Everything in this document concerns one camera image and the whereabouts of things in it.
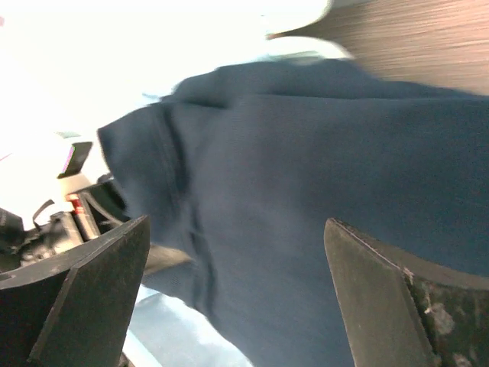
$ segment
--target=wooden floor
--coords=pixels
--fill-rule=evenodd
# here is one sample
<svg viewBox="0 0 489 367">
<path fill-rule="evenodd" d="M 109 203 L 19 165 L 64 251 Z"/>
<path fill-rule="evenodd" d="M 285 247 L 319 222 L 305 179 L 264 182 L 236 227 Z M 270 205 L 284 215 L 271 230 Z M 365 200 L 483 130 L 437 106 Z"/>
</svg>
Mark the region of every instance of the wooden floor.
<svg viewBox="0 0 489 367">
<path fill-rule="evenodd" d="M 337 41 L 379 76 L 489 94 L 489 0 L 372 0 L 293 34 Z"/>
</svg>

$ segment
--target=dark fabric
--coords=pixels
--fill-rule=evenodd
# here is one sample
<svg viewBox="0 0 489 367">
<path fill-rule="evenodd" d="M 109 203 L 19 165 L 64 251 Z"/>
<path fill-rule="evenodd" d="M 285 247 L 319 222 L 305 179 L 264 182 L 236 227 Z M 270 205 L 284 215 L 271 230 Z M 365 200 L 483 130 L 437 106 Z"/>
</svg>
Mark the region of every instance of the dark fabric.
<svg viewBox="0 0 489 367">
<path fill-rule="evenodd" d="M 194 259 L 152 287 L 257 367 L 336 367 L 353 361 L 325 221 L 489 275 L 488 120 L 487 97 L 347 61 L 251 63 L 187 79 L 99 137 L 129 214 Z"/>
</svg>

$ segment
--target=light blue floor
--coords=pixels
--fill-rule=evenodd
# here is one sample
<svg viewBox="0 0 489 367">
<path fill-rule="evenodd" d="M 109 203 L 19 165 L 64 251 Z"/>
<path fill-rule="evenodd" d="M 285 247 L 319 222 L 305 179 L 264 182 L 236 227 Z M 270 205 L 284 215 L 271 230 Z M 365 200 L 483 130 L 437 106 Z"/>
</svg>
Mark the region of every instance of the light blue floor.
<svg viewBox="0 0 489 367">
<path fill-rule="evenodd" d="M 124 352 L 136 367 L 249 367 L 207 319 L 173 297 L 141 286 Z"/>
</svg>

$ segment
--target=black strap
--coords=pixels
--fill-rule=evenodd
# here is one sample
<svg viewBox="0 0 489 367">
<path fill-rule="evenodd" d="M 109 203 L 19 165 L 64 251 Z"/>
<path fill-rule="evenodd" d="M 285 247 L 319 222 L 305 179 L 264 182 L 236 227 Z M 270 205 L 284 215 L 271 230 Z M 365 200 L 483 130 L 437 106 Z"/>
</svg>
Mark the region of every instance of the black strap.
<svg viewBox="0 0 489 367">
<path fill-rule="evenodd" d="M 40 208 L 38 210 L 36 210 L 36 213 L 34 213 L 34 215 L 32 216 L 32 223 L 34 224 L 34 226 L 36 227 L 37 230 L 40 230 L 40 226 L 36 223 L 36 219 L 38 218 L 39 214 L 41 214 L 46 208 L 48 208 L 49 206 L 51 206 L 53 204 L 54 204 L 54 201 L 49 199 L 46 203 L 41 205 Z"/>
</svg>

